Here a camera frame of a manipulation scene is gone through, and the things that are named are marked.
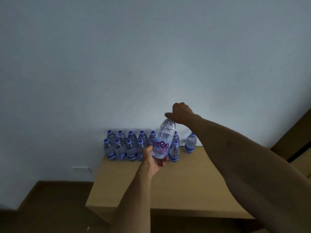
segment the plastic water bottle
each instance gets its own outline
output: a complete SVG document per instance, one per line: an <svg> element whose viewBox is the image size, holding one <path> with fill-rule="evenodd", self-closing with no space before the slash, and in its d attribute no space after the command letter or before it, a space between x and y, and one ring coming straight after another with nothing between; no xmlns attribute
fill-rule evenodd
<svg viewBox="0 0 311 233"><path fill-rule="evenodd" d="M118 160L125 161L126 152L123 143L120 143L120 139L116 139L115 144L116 144L115 152L117 154Z"/></svg>
<svg viewBox="0 0 311 233"><path fill-rule="evenodd" d="M135 159L137 157L136 146L135 146L135 144L132 143L131 139L128 139L126 141L125 151L126 151L128 159L130 161L135 161Z"/></svg>
<svg viewBox="0 0 311 233"><path fill-rule="evenodd" d="M196 146L196 136L195 134L192 132L188 137L187 137L187 140L186 140L186 143L185 143L185 152L187 154L191 154L194 149L195 149L195 146Z"/></svg>
<svg viewBox="0 0 311 233"><path fill-rule="evenodd" d="M179 141L173 140L171 148L169 148L169 160L172 162L177 162L179 160Z"/></svg>
<svg viewBox="0 0 311 233"><path fill-rule="evenodd" d="M120 139L121 143L123 143L124 145L126 144L127 137L126 137L126 135L124 135L124 133L121 130L118 131L117 138Z"/></svg>
<svg viewBox="0 0 311 233"><path fill-rule="evenodd" d="M111 145L109 139L104 140L104 152L107 155L109 161L115 161L117 159L117 154L115 153L115 147Z"/></svg>
<svg viewBox="0 0 311 233"><path fill-rule="evenodd" d="M178 141L178 143L180 142L180 140L179 140L179 136L178 136L178 132L177 132L177 131L175 131L175 134L174 134L174 138L173 138L173 140L177 140L177 141Z"/></svg>
<svg viewBox="0 0 311 233"><path fill-rule="evenodd" d="M150 135L148 137L148 140L149 140L148 145L153 145L155 137L156 137L156 132L155 131L151 131L151 133L150 133Z"/></svg>
<svg viewBox="0 0 311 233"><path fill-rule="evenodd" d="M171 119L165 119L158 130L153 143L152 155L163 159L169 153L169 147L172 143L176 124Z"/></svg>
<svg viewBox="0 0 311 233"><path fill-rule="evenodd" d="M140 131L139 136L138 136L138 139L143 140L143 141L144 141L144 144L145 144L146 146L148 145L149 140L148 140L148 137L147 137L147 135L145 134L145 132L144 132L143 130Z"/></svg>
<svg viewBox="0 0 311 233"><path fill-rule="evenodd" d="M138 140L138 145L136 148L137 151L137 160L142 161L142 150L145 148L144 141L142 139Z"/></svg>
<svg viewBox="0 0 311 233"><path fill-rule="evenodd" d="M117 136L111 130L108 130L107 139L109 139L111 144L115 145L115 140L117 139Z"/></svg>
<svg viewBox="0 0 311 233"><path fill-rule="evenodd" d="M137 143L137 136L133 133L133 131L129 131L128 132L127 138L132 140L132 144L136 145L136 143Z"/></svg>

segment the hand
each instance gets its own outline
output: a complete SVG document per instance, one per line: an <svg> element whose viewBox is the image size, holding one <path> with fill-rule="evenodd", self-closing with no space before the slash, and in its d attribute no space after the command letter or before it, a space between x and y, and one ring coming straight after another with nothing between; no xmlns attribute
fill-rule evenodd
<svg viewBox="0 0 311 233"><path fill-rule="evenodd" d="M141 164L141 166L146 167L148 169L148 175L150 175L150 177L156 174L161 167L164 167L165 162L169 159L168 157L165 157L163 159L153 157L150 152L152 148L153 146L150 145L142 150L142 164Z"/></svg>
<svg viewBox="0 0 311 233"><path fill-rule="evenodd" d="M173 120L176 123L184 124L187 122L187 120L193 115L194 113L189 108L188 105L186 105L184 102L181 103L175 103L173 105L173 113L165 113L165 117Z"/></svg>

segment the bottle cap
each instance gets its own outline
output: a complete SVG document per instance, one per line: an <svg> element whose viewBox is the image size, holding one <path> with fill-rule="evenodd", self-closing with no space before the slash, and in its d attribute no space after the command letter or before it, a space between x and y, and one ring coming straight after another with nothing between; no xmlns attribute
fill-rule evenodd
<svg viewBox="0 0 311 233"><path fill-rule="evenodd" d="M174 145L178 145L178 143L179 143L178 140L173 140Z"/></svg>

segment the forearm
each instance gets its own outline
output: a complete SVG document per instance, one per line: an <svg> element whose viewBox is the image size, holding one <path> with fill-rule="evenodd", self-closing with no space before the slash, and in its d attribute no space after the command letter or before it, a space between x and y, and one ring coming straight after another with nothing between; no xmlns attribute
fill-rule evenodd
<svg viewBox="0 0 311 233"><path fill-rule="evenodd" d="M303 232L310 227L311 187L290 164L247 137L198 115L189 117L185 125L200 139L235 199L270 231Z"/></svg>
<svg viewBox="0 0 311 233"><path fill-rule="evenodd" d="M113 216L111 233L150 232L150 183L148 167L140 165Z"/></svg>

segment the table surface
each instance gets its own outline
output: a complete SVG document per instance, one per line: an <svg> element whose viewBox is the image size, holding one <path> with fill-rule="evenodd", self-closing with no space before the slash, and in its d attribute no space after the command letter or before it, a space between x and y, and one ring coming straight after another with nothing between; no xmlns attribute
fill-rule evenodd
<svg viewBox="0 0 311 233"><path fill-rule="evenodd" d="M153 177L152 209L194 210L204 213L202 216L252 218L233 198L203 147L196 147L192 154L183 150L181 147L176 163L168 161ZM117 207L139 165L138 161L110 162L104 157L86 206Z"/></svg>

